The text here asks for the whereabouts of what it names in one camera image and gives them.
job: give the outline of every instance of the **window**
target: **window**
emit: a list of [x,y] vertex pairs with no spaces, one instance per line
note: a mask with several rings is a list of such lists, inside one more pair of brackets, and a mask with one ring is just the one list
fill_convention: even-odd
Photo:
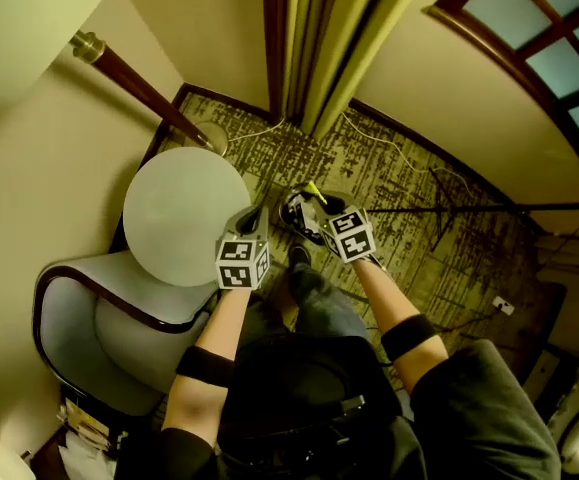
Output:
[[579,0],[438,0],[427,13],[507,70],[579,155]]

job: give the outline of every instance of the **chair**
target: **chair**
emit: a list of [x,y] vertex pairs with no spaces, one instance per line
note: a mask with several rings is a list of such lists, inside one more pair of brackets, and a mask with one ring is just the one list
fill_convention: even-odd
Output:
[[166,394],[184,350],[204,328],[215,282],[166,284],[130,251],[46,268],[34,297],[33,335],[61,382],[129,416]]

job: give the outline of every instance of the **white cable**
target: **white cable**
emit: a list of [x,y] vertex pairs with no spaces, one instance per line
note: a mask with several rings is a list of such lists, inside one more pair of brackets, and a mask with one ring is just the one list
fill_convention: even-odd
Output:
[[362,132],[360,129],[358,129],[358,127],[353,124],[351,122],[351,120],[347,117],[347,115],[343,112],[342,113],[342,117],[344,117],[346,119],[346,121],[351,125],[351,127],[356,130],[360,135],[362,135],[363,137],[366,137],[368,139],[371,140],[375,140],[376,142],[384,142],[385,144],[389,144],[390,146],[393,146],[394,148],[396,148],[396,151],[398,151],[398,154],[402,157],[402,159],[404,160],[405,164],[407,164],[407,167],[409,167],[409,169],[411,169],[414,172],[418,172],[420,174],[427,174],[430,171],[445,171],[448,172],[449,174],[451,174],[452,176],[455,176],[456,178],[458,178],[460,181],[462,181],[462,183],[465,186],[465,189],[467,190],[467,193],[475,198],[476,196],[473,195],[473,193],[471,192],[471,190],[469,190],[469,185],[467,185],[467,181],[460,176],[460,174],[455,173],[453,171],[450,171],[449,169],[445,168],[445,167],[432,167],[430,169],[416,169],[413,165],[411,165],[409,163],[409,160],[407,160],[407,157],[404,155],[404,153],[402,152],[402,150],[398,147],[398,144],[396,144],[395,142],[391,142],[390,140],[385,140],[385,139],[379,139],[378,137],[372,137],[371,135],[367,135],[366,133]]
[[237,140],[240,140],[240,139],[247,139],[247,138],[249,138],[249,137],[256,137],[256,136],[262,135],[262,134],[264,134],[264,133],[272,132],[272,131],[274,131],[276,128],[278,128],[278,126],[280,126],[280,125],[281,125],[282,123],[284,123],[284,122],[285,122],[285,118],[283,117],[283,118],[280,120],[280,122],[279,122],[276,126],[274,126],[273,128],[267,128],[266,130],[263,130],[263,131],[258,132],[258,133],[250,133],[249,135],[242,135],[242,136],[240,136],[240,137],[236,137],[235,139],[229,139],[229,142],[236,142]]

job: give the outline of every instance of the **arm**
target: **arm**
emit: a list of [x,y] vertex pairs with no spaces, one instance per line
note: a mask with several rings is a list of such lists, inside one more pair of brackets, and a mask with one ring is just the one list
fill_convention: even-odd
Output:
[[[419,314],[379,267],[362,260],[353,266],[381,334]],[[453,471],[461,478],[559,478],[553,439],[491,342],[475,342],[448,359],[434,336],[394,366],[412,394],[430,477]]]
[[[398,285],[377,265],[365,260],[353,268],[369,299],[381,334],[420,314]],[[409,393],[425,373],[448,358],[440,336],[433,336],[394,361],[398,375]]]
[[[250,294],[249,290],[226,292],[196,346],[233,360]],[[214,447],[226,398],[227,388],[178,375],[169,391],[162,429],[185,430]]]

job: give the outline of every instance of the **patterned carpet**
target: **patterned carpet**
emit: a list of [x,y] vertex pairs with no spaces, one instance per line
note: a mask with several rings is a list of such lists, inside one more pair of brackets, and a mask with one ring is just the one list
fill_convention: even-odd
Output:
[[[194,123],[212,121],[230,138],[269,127],[263,119],[224,103],[189,94],[181,106]],[[346,115],[364,133],[396,143],[419,170],[446,167],[443,160],[401,134],[348,109]],[[178,144],[165,139],[160,151]],[[226,158],[243,176],[255,203],[270,209],[274,267],[265,281],[268,292],[287,261],[294,236],[279,222],[278,204],[293,185],[313,180],[323,190],[353,194],[366,209],[431,206],[446,197],[429,174],[410,169],[389,144],[367,139],[340,117],[320,141],[284,123],[271,133],[230,143]],[[476,182],[463,182],[445,171],[437,176],[455,204],[496,203]],[[504,213],[459,214],[432,250],[438,237],[437,216],[373,214],[380,261],[413,303],[442,333],[453,352],[470,340],[491,339],[518,374],[527,366],[540,330],[553,311],[554,288],[535,279],[536,252],[530,231]],[[343,289],[370,329],[381,358],[380,336],[352,269],[326,249],[311,249],[314,268]],[[501,295],[516,307],[506,316],[493,305]],[[393,369],[389,376],[399,385]]]

